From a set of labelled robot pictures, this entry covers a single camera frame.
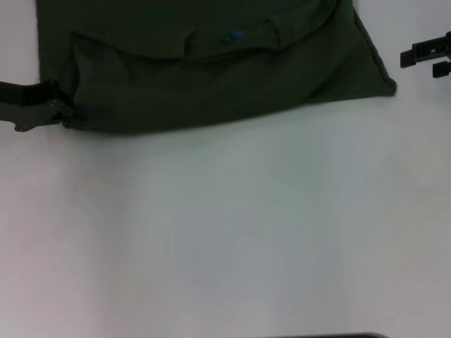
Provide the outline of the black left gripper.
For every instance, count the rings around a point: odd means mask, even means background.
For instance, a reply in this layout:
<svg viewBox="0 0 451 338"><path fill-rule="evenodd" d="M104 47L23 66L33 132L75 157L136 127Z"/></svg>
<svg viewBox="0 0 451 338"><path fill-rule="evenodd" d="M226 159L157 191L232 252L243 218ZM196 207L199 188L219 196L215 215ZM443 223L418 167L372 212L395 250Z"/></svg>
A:
<svg viewBox="0 0 451 338"><path fill-rule="evenodd" d="M60 101L56 82L32 85L1 82L1 122L12 123L16 132L70 123L75 116L75 107Z"/></svg>

